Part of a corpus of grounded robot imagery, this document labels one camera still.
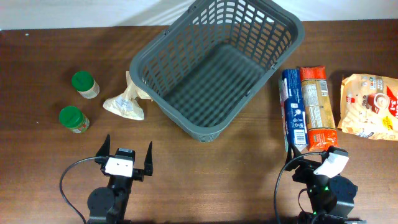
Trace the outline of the beige coffee mix bag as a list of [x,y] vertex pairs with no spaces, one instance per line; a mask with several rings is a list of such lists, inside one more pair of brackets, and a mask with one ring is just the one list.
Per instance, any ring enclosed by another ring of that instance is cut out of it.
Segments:
[[373,140],[397,140],[397,79],[352,74],[341,82],[338,129]]

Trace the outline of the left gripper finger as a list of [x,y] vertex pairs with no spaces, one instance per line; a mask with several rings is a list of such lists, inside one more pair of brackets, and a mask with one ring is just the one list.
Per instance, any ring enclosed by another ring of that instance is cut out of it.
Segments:
[[144,160],[144,175],[152,176],[152,174],[153,174],[152,142],[150,142],[146,158]]
[[110,143],[111,143],[111,138],[110,135],[108,134],[104,140],[103,145],[96,153],[96,157],[108,157],[110,152]]

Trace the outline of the orange pasta packet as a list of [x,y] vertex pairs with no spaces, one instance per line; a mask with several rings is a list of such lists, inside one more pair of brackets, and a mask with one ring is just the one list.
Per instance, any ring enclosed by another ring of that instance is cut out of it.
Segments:
[[330,103],[325,67],[299,68],[306,112],[308,150],[326,151],[338,145],[338,135]]

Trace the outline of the blue tissue pack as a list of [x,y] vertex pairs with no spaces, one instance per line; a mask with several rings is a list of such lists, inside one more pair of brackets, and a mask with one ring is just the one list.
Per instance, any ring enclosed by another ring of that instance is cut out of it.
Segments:
[[282,111],[285,150],[293,144],[300,152],[307,148],[308,133],[298,69],[285,69],[279,78],[279,98]]

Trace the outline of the green lid jar white label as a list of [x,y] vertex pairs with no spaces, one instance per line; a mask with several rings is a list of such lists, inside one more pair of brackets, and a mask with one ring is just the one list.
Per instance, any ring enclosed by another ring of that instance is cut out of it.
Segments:
[[93,99],[100,93],[100,87],[89,72],[79,71],[72,76],[72,86],[86,99]]

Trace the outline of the grey plastic basket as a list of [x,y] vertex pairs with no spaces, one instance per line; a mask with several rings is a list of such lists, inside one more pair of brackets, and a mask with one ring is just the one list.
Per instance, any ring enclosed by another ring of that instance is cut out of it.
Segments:
[[195,1],[135,55],[132,81],[200,142],[215,140],[303,42],[273,1]]

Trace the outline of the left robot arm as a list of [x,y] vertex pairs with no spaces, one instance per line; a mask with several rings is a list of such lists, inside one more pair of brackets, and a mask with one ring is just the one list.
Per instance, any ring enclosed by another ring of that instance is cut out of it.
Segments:
[[89,223],[128,224],[125,219],[129,196],[134,181],[142,182],[145,176],[153,174],[152,143],[149,144],[144,168],[134,167],[135,151],[119,148],[110,154],[110,135],[96,153],[95,162],[101,172],[109,177],[107,186],[94,189],[90,193],[87,206],[90,210]]

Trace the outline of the green lid jar red label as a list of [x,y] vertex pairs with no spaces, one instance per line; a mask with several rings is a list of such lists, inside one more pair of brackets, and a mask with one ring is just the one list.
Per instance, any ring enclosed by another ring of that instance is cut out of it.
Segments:
[[75,106],[64,107],[58,119],[64,127],[76,134],[84,133],[90,126],[90,120]]

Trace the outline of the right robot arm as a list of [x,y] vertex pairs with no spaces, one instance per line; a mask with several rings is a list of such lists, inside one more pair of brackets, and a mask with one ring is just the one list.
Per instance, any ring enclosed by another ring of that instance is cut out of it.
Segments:
[[299,213],[298,224],[367,222],[348,217],[354,209],[358,186],[340,175],[347,162],[348,152],[336,146],[322,152],[302,154],[296,146],[289,144],[282,171],[295,171],[292,179],[306,185],[304,191],[312,206],[311,212]]

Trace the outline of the beige paper bag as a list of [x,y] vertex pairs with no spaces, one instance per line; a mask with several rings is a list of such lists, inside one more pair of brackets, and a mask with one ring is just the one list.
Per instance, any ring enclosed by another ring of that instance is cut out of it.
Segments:
[[123,118],[142,121],[144,120],[144,110],[139,106],[136,99],[152,100],[152,98],[136,86],[129,71],[126,71],[126,84],[125,91],[118,96],[108,98],[103,103],[103,108]]

